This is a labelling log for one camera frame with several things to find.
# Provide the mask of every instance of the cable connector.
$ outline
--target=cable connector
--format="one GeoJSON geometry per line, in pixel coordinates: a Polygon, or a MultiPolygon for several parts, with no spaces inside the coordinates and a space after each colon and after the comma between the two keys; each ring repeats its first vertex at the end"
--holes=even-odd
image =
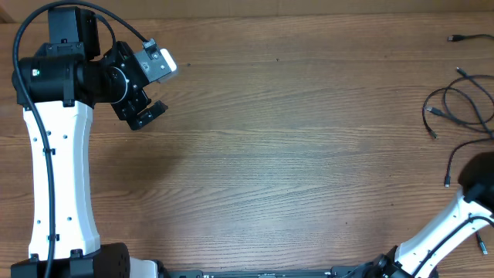
{"type": "Polygon", "coordinates": [[[466,36],[464,36],[464,35],[451,35],[448,37],[448,42],[459,42],[459,41],[462,41],[463,39],[466,39],[466,36]]]}
{"type": "Polygon", "coordinates": [[[451,184],[451,176],[446,175],[445,176],[445,187],[448,188],[450,184],[451,184]]]}
{"type": "Polygon", "coordinates": [[[427,111],[431,112],[432,114],[436,115],[436,116],[444,116],[445,113],[442,112],[441,110],[439,110],[438,108],[436,107],[427,107],[425,108],[427,111]]]}
{"type": "Polygon", "coordinates": [[[476,236],[476,238],[477,238],[477,243],[479,244],[479,247],[480,247],[480,249],[482,250],[482,253],[483,253],[484,255],[487,255],[488,253],[487,253],[487,247],[486,247],[486,244],[482,241],[482,238],[480,237],[479,232],[476,232],[476,233],[475,233],[475,236],[476,236]]]}

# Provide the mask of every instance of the robotic arm link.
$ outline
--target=robotic arm link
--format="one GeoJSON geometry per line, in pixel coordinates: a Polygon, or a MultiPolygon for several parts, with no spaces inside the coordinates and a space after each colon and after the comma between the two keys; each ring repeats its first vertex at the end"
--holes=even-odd
{"type": "Polygon", "coordinates": [[[449,206],[415,237],[386,255],[361,266],[334,266],[328,270],[291,270],[203,273],[167,271],[159,261],[131,258],[125,244],[100,244],[90,198],[88,147],[96,103],[111,103],[120,120],[139,130],[166,111],[151,104],[143,88],[177,72],[166,49],[151,39],[134,53],[116,42],[99,61],[96,19],[90,10],[52,7],[50,42],[19,61],[22,79],[14,73],[17,102],[24,107],[32,147],[35,218],[29,258],[12,265],[12,278],[42,277],[50,255],[49,182],[45,156],[51,155],[55,189],[55,248],[50,277],[132,278],[428,278],[456,246],[487,225],[494,225],[494,153],[473,158],[460,179],[462,190],[449,206]],[[49,141],[44,147],[36,116],[22,85],[36,106],[49,141]]]}

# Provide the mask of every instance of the wood grain surface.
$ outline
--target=wood grain surface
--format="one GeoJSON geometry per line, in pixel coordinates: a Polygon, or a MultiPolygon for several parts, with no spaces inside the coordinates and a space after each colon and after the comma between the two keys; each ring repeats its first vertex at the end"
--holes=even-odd
{"type": "MultiPolygon", "coordinates": [[[[450,202],[468,159],[492,150],[460,150],[452,187],[444,188],[450,151],[480,135],[428,117],[439,135],[432,140],[421,106],[458,77],[457,66],[494,74],[494,42],[446,42],[454,33],[493,33],[494,13],[130,23],[170,50],[180,74],[147,88],[170,110],[142,131],[130,131],[110,105],[96,105],[93,211],[103,243],[125,242],[132,256],[169,269],[321,269],[371,260],[416,234],[450,202]]],[[[27,257],[33,222],[29,138],[11,85],[18,27],[0,25],[2,277],[27,257]]],[[[103,26],[100,39],[108,49],[103,26]]],[[[30,26],[22,55],[46,41],[47,25],[30,26]]],[[[485,85],[494,90],[494,82],[485,85]]],[[[451,102],[471,116],[464,101],[451,102]]],[[[482,236],[494,250],[494,232],[482,236]]],[[[492,277],[493,258],[471,238],[439,270],[492,277]]]]}

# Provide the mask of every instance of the black motor joint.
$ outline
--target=black motor joint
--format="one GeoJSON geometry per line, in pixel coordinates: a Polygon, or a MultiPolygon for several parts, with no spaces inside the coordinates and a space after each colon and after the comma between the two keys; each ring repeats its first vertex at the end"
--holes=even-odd
{"type": "MultiPolygon", "coordinates": [[[[94,12],[77,7],[53,8],[48,19],[50,42],[41,45],[33,57],[19,61],[34,103],[61,100],[64,107],[73,107],[79,101],[92,108],[96,103],[111,103],[118,118],[132,130],[166,111],[161,101],[147,108],[151,99],[144,92],[146,85],[171,76],[176,69],[171,68],[153,39],[143,42],[144,49],[138,53],[126,42],[115,42],[101,60],[94,61],[100,55],[94,12]]],[[[12,83],[18,91],[17,103],[26,107],[15,74],[12,83]]]]}

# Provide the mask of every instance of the wire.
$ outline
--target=wire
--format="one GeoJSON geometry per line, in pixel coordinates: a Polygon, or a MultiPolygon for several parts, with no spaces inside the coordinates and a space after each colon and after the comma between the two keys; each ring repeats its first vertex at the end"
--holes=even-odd
{"type": "Polygon", "coordinates": [[[422,267],[427,263],[427,261],[432,258],[432,256],[441,248],[448,240],[450,240],[451,237],[456,235],[457,232],[459,232],[463,227],[465,227],[469,223],[473,223],[475,220],[485,220],[487,221],[493,228],[494,228],[494,222],[491,219],[488,219],[487,217],[484,216],[473,216],[471,218],[466,219],[462,224],[460,224],[456,229],[454,229],[452,232],[450,232],[436,247],[434,247],[431,252],[427,254],[427,256],[422,260],[422,262],[418,265],[417,269],[411,274],[413,277],[417,276],[417,274],[420,272],[422,267]]]}
{"type": "Polygon", "coordinates": [[[119,18],[118,16],[114,15],[112,12],[110,12],[104,8],[101,8],[98,5],[94,5],[94,4],[88,3],[88,2],[81,2],[81,1],[58,1],[58,2],[49,3],[47,5],[44,5],[41,8],[36,9],[19,26],[19,30],[17,31],[17,33],[15,35],[14,45],[12,47],[12,62],[13,62],[13,66],[14,66],[14,72],[15,72],[15,75],[17,76],[18,80],[19,80],[22,95],[24,96],[25,101],[27,103],[27,105],[26,105],[27,109],[32,111],[32,115],[34,116],[34,118],[36,120],[36,124],[38,125],[39,133],[40,133],[40,136],[41,136],[41,139],[43,142],[43,149],[44,149],[43,151],[45,152],[45,159],[46,159],[46,171],[47,171],[47,175],[48,175],[49,248],[48,248],[48,258],[47,258],[46,270],[45,270],[45,276],[44,276],[45,278],[49,278],[51,270],[52,270],[53,257],[55,255],[55,241],[56,241],[55,182],[54,182],[54,177],[53,177],[52,151],[49,147],[49,141],[48,141],[48,136],[46,134],[45,126],[42,122],[41,117],[39,116],[38,109],[36,108],[35,104],[32,102],[31,97],[29,96],[28,90],[24,84],[24,79],[22,78],[21,70],[19,69],[19,45],[21,42],[22,34],[24,34],[24,31],[27,29],[29,23],[31,23],[34,18],[36,18],[38,15],[40,15],[44,11],[47,11],[51,8],[55,8],[55,7],[62,6],[62,5],[81,5],[81,6],[86,6],[88,8],[93,8],[97,11],[100,11],[100,12],[108,15],[112,19],[117,20],[120,24],[122,24],[127,29],[129,29],[141,41],[147,42],[147,39],[145,39],[136,29],[134,29],[134,27],[130,26],[127,22],[125,22],[123,19],[119,18]]]}
{"type": "Polygon", "coordinates": [[[446,119],[449,119],[452,122],[454,122],[454,123],[456,123],[456,124],[458,124],[458,125],[460,125],[462,127],[468,128],[471,131],[488,134],[489,137],[488,138],[478,139],[478,140],[473,140],[473,141],[468,141],[468,142],[465,142],[465,143],[460,144],[459,146],[455,147],[455,149],[453,149],[453,151],[449,155],[448,166],[446,168],[446,175],[445,175],[445,181],[444,181],[445,187],[449,187],[449,185],[450,185],[450,181],[451,181],[451,166],[452,166],[452,162],[453,162],[453,157],[455,156],[455,153],[456,153],[457,150],[459,150],[460,148],[462,148],[462,147],[464,147],[466,145],[469,145],[469,144],[476,144],[476,143],[481,143],[481,142],[494,141],[494,134],[493,134],[492,130],[487,126],[487,123],[490,122],[492,119],[494,119],[494,112],[492,113],[492,115],[489,118],[487,118],[487,120],[483,120],[482,119],[482,115],[480,114],[479,108],[475,105],[475,102],[473,101],[473,99],[467,93],[464,93],[461,90],[456,89],[456,88],[453,87],[453,85],[457,84],[460,81],[468,80],[471,83],[473,83],[477,88],[479,88],[490,99],[492,105],[494,106],[494,97],[492,97],[492,95],[486,89],[484,89],[484,87],[481,86],[475,80],[475,79],[490,79],[490,80],[494,80],[494,76],[490,76],[490,75],[473,75],[473,76],[470,76],[463,69],[460,69],[460,68],[457,68],[457,71],[458,71],[458,73],[460,73],[462,75],[462,77],[459,77],[458,79],[453,80],[453,82],[451,82],[447,87],[444,87],[444,88],[437,89],[437,90],[433,91],[432,93],[430,93],[427,96],[427,98],[425,98],[424,105],[422,107],[422,120],[424,121],[425,129],[427,130],[427,132],[434,139],[437,139],[438,138],[438,135],[432,130],[432,128],[427,123],[427,118],[425,116],[425,111],[429,111],[429,112],[431,112],[432,114],[434,114],[436,116],[440,116],[440,117],[444,117],[446,119]],[[461,95],[462,97],[464,97],[465,99],[467,99],[470,102],[470,104],[472,106],[472,109],[475,111],[475,115],[479,119],[479,121],[477,121],[477,122],[470,122],[470,121],[462,120],[462,119],[459,119],[458,117],[456,117],[451,112],[451,110],[449,109],[448,101],[446,100],[446,96],[447,96],[447,94],[449,92],[458,93],[459,95],[461,95]],[[439,93],[442,93],[442,103],[443,103],[443,106],[445,108],[445,112],[439,110],[436,107],[428,107],[428,105],[427,105],[428,104],[428,101],[433,96],[435,96],[435,95],[437,95],[439,93]],[[477,126],[477,125],[482,125],[482,128],[474,127],[474,126],[477,126]]]}
{"type": "Polygon", "coordinates": [[[117,56],[117,39],[115,38],[115,33],[113,32],[113,29],[111,28],[110,23],[108,23],[108,21],[103,16],[94,15],[94,17],[96,19],[100,20],[108,28],[108,31],[110,31],[111,39],[112,39],[111,54],[110,54],[110,57],[108,57],[108,59],[105,60],[104,58],[102,58],[100,60],[100,62],[105,61],[106,63],[111,63],[115,60],[115,58],[117,56]]]}
{"type": "Polygon", "coordinates": [[[477,34],[477,35],[470,35],[470,36],[465,36],[465,35],[451,35],[448,37],[449,42],[459,42],[464,39],[476,39],[476,38],[486,38],[486,39],[494,39],[494,36],[489,35],[489,34],[477,34]]]}

